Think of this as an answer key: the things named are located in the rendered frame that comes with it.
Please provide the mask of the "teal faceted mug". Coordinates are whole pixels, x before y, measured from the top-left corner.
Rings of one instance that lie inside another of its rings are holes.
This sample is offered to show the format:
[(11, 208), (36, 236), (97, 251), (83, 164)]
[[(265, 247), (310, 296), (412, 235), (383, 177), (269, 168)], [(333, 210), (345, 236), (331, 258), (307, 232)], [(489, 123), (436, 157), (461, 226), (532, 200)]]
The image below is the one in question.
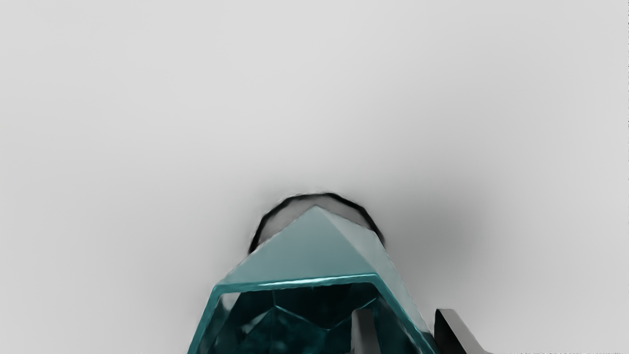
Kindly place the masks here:
[(214, 286), (187, 354), (349, 354), (357, 310), (381, 354), (440, 354), (376, 233), (313, 206)]

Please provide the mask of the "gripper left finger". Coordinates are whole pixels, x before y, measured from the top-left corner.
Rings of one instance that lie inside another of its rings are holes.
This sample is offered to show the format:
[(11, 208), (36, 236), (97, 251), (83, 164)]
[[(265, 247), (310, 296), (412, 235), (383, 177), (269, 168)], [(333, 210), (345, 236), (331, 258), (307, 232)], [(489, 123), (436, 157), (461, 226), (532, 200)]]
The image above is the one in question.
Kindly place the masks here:
[(350, 354), (378, 354), (378, 338), (370, 309), (356, 309), (352, 312)]

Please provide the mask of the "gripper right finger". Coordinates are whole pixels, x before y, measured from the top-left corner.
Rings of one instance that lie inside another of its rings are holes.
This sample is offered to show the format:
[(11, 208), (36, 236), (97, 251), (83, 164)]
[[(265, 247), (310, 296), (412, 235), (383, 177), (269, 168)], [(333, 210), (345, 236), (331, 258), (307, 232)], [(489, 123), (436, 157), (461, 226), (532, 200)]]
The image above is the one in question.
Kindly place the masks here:
[(481, 346), (454, 309), (436, 309), (434, 340), (441, 354), (492, 354)]

